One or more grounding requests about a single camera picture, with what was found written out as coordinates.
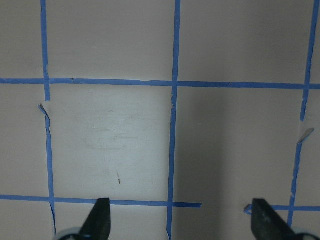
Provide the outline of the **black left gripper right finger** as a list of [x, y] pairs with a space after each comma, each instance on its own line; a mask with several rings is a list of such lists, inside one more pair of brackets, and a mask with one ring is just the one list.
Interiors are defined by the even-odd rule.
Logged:
[[256, 240], [293, 240], [295, 232], [263, 198], [251, 204], [251, 232]]

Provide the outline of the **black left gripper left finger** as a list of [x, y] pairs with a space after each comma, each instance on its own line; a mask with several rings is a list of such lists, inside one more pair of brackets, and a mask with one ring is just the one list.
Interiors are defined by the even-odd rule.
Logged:
[[109, 198], [99, 198], [79, 230], [81, 240], [108, 240], [111, 233]]

